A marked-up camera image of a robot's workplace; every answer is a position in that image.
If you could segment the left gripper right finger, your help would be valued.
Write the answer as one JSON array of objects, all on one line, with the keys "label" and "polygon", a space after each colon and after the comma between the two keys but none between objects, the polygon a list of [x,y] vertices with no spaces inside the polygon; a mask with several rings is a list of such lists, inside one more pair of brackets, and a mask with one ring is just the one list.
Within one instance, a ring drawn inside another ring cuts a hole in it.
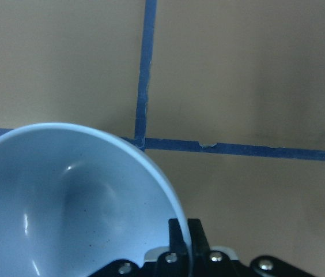
[{"label": "left gripper right finger", "polygon": [[191,236],[191,276],[240,276],[235,269],[236,253],[224,246],[210,247],[199,219],[188,219]]}]

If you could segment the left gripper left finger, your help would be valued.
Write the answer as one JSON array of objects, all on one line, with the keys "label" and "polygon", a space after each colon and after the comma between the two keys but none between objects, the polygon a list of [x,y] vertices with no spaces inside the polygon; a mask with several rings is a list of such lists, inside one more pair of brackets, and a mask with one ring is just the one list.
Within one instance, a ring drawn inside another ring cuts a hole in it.
[{"label": "left gripper left finger", "polygon": [[168,221],[169,248],[159,255],[155,276],[188,276],[189,256],[187,245],[179,221],[174,218]]}]

